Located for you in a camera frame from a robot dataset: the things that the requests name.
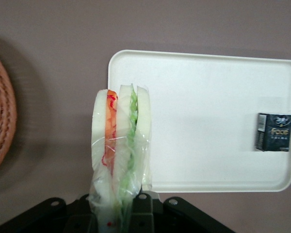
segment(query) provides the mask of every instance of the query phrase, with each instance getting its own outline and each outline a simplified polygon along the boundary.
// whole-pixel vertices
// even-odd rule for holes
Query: plastic wrap
[[[116,119],[121,124],[117,122],[116,130],[114,129],[112,133],[105,134],[107,130],[104,128],[107,127],[103,125],[104,118],[108,118],[104,115],[104,108],[101,108],[100,112],[94,108],[93,113],[93,124],[96,123],[96,127],[92,127],[94,174],[89,202],[93,213],[97,216],[100,233],[127,232],[132,200],[139,194],[142,187],[147,190],[152,187],[149,168],[150,116],[140,117],[140,114],[144,114],[142,111],[149,110],[145,108],[140,110],[138,116],[137,113],[135,114],[138,104],[134,91],[132,91],[132,96],[123,97],[122,94],[122,98],[129,98],[124,99],[124,102],[129,103],[129,111],[122,109],[120,98],[121,91],[119,104],[115,110]]]

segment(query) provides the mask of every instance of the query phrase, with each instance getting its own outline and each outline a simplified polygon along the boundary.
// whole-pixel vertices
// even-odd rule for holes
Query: woven basket
[[[16,101],[10,79],[0,62],[0,164],[8,152],[16,129]]]

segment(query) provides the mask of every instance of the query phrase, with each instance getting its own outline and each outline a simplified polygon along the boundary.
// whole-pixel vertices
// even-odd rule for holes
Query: white tray
[[[255,150],[257,115],[291,114],[291,60],[123,50],[108,88],[149,89],[156,192],[281,191],[289,152]]]

